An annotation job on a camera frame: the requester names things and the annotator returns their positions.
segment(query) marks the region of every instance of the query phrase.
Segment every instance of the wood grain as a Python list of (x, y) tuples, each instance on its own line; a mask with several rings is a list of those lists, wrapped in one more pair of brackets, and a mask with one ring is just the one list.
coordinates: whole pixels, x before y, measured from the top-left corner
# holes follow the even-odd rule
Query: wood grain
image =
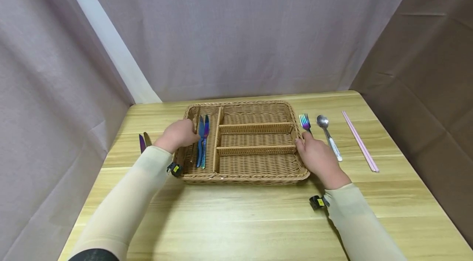
[[(473, 252), (399, 151), (363, 98), (354, 91), (212, 100), (286, 100), (296, 114), (330, 120), (343, 170), (408, 260), (469, 261)], [(194, 102), (134, 105), (128, 111), (59, 260), (65, 261), (87, 221), (140, 155), (138, 133), (152, 140)], [(341, 111), (373, 156), (372, 173)], [(312, 133), (325, 141), (321, 129)], [(128, 253), (145, 260), (347, 260), (324, 211), (317, 178), (293, 186), (184, 185), (170, 177), (150, 204)]]

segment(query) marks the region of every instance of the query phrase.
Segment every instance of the fabric backdrop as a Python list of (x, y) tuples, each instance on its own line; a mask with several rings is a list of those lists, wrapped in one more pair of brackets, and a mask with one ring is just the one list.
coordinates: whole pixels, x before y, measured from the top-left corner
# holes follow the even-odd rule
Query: fabric backdrop
[(75, 0), (0, 5), (0, 260), (56, 260), (131, 100)]
[(473, 0), (403, 0), (352, 85), (473, 246)]
[(99, 0), (163, 101), (348, 89), (401, 0)]

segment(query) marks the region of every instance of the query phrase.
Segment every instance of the cutlery tray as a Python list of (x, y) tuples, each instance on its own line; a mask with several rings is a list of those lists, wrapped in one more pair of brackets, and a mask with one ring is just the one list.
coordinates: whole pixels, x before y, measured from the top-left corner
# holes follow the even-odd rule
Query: cutlery tray
[(184, 118), (198, 127), (209, 116), (206, 167), (197, 168), (197, 143), (180, 148), (175, 162), (187, 183), (291, 184), (309, 176), (296, 151), (301, 137), (295, 114), (285, 101), (199, 103)]

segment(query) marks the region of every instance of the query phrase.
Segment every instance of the spoon handle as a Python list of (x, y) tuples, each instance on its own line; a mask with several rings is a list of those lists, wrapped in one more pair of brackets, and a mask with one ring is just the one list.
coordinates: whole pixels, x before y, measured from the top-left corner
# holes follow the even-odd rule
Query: spoon handle
[(332, 146), (333, 152), (335, 152), (335, 156), (337, 156), (337, 160), (339, 162), (343, 161), (342, 155), (340, 155), (340, 151), (338, 150), (338, 147), (335, 145), (335, 141), (332, 139), (332, 137), (329, 138), (329, 143)]
[(332, 136), (330, 136), (330, 133), (328, 133), (328, 130), (326, 128), (324, 128), (324, 133), (326, 134), (328, 145), (330, 145), (330, 147), (332, 148), (333, 152), (335, 153), (335, 156), (337, 157), (337, 160), (339, 162), (343, 161), (342, 155), (340, 155), (340, 151), (338, 150), (335, 141), (333, 140)]

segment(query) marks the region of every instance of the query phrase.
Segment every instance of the spoon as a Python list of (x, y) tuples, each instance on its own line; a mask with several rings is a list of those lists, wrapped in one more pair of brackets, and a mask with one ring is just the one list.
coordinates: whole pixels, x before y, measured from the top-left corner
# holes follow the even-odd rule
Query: spoon
[(332, 136), (330, 136), (330, 133), (328, 133), (328, 130), (327, 130), (327, 128), (328, 128), (328, 118), (326, 116), (323, 116), (323, 115), (317, 116), (317, 124), (319, 125), (319, 127), (323, 128), (324, 133), (326, 134), (326, 137), (327, 137), (328, 145), (330, 145), (330, 147), (332, 147), (333, 152), (337, 156), (337, 160), (339, 162), (343, 161), (342, 156), (340, 155), (340, 152), (339, 152), (337, 146), (335, 145), (335, 141), (332, 139)]

